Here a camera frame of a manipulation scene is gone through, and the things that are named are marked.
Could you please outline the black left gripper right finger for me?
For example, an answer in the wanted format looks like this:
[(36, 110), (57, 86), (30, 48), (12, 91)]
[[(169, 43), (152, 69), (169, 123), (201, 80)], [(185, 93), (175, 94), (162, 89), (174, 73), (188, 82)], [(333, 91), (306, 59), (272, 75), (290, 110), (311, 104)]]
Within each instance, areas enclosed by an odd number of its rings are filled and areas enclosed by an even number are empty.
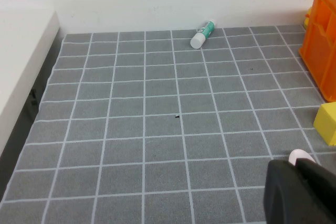
[(318, 217), (318, 223), (335, 223), (335, 174), (306, 158), (297, 159), (295, 168), (313, 202), (325, 215), (325, 220)]

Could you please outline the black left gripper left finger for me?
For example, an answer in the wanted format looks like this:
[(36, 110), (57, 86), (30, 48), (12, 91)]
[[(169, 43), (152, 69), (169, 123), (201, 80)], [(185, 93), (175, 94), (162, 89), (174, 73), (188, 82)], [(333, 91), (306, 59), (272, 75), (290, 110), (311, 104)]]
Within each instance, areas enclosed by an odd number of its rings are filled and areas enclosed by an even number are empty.
[(313, 223), (315, 205), (303, 177), (288, 161), (268, 163), (264, 211), (266, 223)]

